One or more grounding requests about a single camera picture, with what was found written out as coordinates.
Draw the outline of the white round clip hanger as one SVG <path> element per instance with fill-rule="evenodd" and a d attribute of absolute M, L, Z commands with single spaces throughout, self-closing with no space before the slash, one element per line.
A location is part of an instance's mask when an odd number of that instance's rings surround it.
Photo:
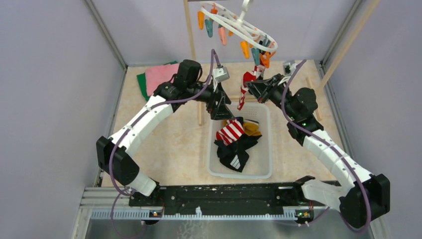
<path fill-rule="evenodd" d="M 201 1 L 198 25 L 200 29 L 206 29 L 210 38 L 217 29 L 224 46 L 227 45 L 230 36 L 238 36 L 241 38 L 240 47 L 244 57 L 246 59 L 252 57 L 255 65 L 269 68 L 271 58 L 278 49 L 278 43 L 269 34 L 245 20 L 252 3 L 251 0 L 244 0 L 241 13 L 235 14 L 214 1 Z"/>

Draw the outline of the black sock with grey patches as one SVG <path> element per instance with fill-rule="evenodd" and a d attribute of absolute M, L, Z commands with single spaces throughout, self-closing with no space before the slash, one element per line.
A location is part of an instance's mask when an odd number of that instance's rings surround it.
<path fill-rule="evenodd" d="M 236 172 L 243 172 L 247 162 L 249 160 L 249 154 L 245 151 L 243 154 L 236 155 L 233 159 L 220 159 L 220 163 Z"/>

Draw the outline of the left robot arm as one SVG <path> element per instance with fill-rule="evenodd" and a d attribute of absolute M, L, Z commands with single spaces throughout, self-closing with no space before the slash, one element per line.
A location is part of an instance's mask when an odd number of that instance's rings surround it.
<path fill-rule="evenodd" d="M 101 136 L 96 141 L 97 159 L 100 169 L 106 172 L 118 191 L 129 196 L 140 193 L 141 200 L 148 206 L 159 201 L 159 183 L 140 171 L 133 160 L 139 146 L 165 118 L 189 101 L 206 104 L 212 120 L 234 118 L 228 109 L 231 103 L 221 82 L 229 79 L 226 67 L 218 64 L 205 82 L 199 81 L 203 69 L 193 60 L 184 60 L 169 81 L 160 84 L 146 105 L 124 126 L 109 137 Z"/>

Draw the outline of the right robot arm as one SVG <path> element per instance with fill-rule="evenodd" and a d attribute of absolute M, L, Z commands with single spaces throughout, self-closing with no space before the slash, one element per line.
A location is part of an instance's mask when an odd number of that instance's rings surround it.
<path fill-rule="evenodd" d="M 318 105 L 313 89 L 303 87 L 292 94 L 289 81 L 280 74 L 246 85 L 259 103 L 271 101 L 282 110 L 291 137 L 311 152 L 339 183 L 334 186 L 311 176 L 303 177 L 292 191 L 296 204 L 322 203 L 338 211 L 347 226 L 354 229 L 365 229 L 369 222 L 390 211 L 389 179 L 363 168 L 333 141 L 314 117 Z"/>

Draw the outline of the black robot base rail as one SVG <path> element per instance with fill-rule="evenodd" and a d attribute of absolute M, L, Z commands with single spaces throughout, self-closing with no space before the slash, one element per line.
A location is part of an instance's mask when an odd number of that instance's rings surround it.
<path fill-rule="evenodd" d="M 324 204 L 300 199 L 294 182 L 161 186 L 151 196 L 138 192 L 130 207 L 149 210 L 147 219 L 297 220 Z"/>

